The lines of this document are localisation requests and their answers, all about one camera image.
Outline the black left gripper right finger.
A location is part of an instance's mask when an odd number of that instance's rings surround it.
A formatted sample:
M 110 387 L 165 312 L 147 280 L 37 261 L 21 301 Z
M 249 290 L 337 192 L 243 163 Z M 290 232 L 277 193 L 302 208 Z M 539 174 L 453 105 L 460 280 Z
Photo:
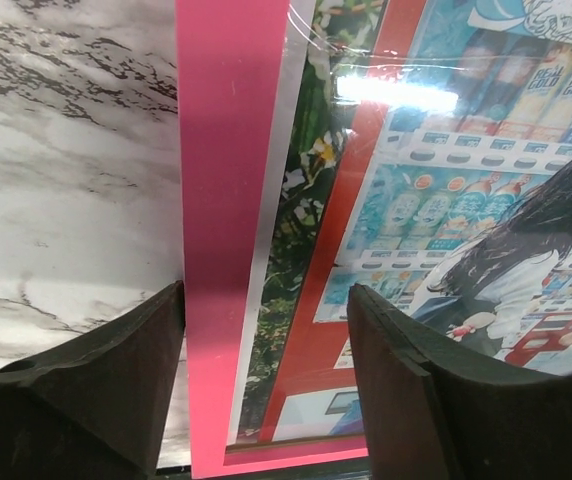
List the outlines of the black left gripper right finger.
M 572 479 L 572 374 L 474 352 L 369 287 L 348 301 L 375 479 Z

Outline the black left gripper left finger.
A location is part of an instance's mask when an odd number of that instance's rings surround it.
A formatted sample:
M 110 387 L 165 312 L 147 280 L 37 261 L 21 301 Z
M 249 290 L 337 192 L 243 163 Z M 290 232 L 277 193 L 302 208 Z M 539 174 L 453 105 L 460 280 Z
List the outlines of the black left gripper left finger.
M 0 479 L 148 479 L 185 327 L 176 282 L 132 311 L 0 369 Z

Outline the printed photo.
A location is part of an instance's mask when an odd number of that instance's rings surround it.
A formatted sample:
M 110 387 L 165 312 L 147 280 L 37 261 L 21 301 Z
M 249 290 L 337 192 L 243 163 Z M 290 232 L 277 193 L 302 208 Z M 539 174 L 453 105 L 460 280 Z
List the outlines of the printed photo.
M 572 1 L 296 1 L 301 83 L 261 221 L 229 446 L 358 435 L 367 286 L 572 373 Z

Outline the pink photo frame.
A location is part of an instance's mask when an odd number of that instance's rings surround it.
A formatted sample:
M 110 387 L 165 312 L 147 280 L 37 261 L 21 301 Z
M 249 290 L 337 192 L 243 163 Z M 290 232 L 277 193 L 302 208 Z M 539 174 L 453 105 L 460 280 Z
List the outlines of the pink photo frame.
M 360 437 L 228 453 L 253 260 L 270 240 L 311 1 L 176 5 L 184 296 L 196 479 L 348 460 Z

